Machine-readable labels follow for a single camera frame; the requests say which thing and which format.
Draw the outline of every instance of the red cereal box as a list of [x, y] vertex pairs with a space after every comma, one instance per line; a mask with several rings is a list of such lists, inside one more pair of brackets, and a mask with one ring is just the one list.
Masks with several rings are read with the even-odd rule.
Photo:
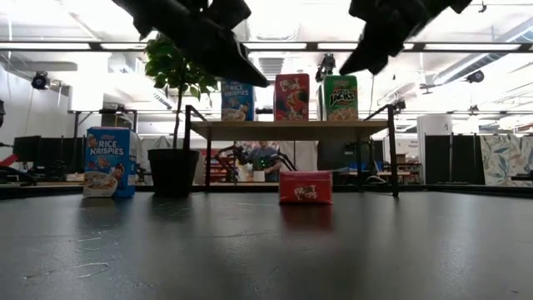
[[309, 75], [278, 74], [274, 92], [276, 121], [309, 119]]
[[331, 204], [332, 187], [329, 171], [280, 172], [280, 204]]

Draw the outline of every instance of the small red box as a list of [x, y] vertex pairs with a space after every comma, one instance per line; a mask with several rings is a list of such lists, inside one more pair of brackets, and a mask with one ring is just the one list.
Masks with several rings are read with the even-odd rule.
[[332, 204], [330, 171], [280, 172], [280, 204]]

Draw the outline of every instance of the potted plant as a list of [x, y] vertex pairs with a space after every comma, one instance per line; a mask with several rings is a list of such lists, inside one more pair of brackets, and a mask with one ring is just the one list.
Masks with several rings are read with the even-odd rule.
[[180, 125], [183, 94], [188, 90], [193, 97], [200, 100], [202, 94], [209, 96], [212, 90], [218, 89], [218, 81], [188, 60], [174, 47], [172, 40], [162, 34], [148, 41], [145, 53], [149, 59], [145, 74], [154, 78], [154, 87], [178, 90], [172, 149], [148, 151], [155, 192], [165, 196], [186, 196], [191, 191], [200, 153], [177, 148], [177, 129]]

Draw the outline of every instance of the patterned curtain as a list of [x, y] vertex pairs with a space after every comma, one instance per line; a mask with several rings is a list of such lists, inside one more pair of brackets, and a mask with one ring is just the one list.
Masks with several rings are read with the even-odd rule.
[[533, 137], [514, 135], [480, 136], [483, 170], [487, 186], [531, 187], [528, 181], [512, 181], [533, 168]]

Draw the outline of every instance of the blue cereal box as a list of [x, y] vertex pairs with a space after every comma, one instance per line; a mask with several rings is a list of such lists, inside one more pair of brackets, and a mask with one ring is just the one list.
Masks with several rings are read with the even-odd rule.
[[253, 86], [222, 80], [222, 121], [253, 121]]
[[137, 135], [127, 128], [92, 127], [85, 147], [84, 197], [135, 194]]

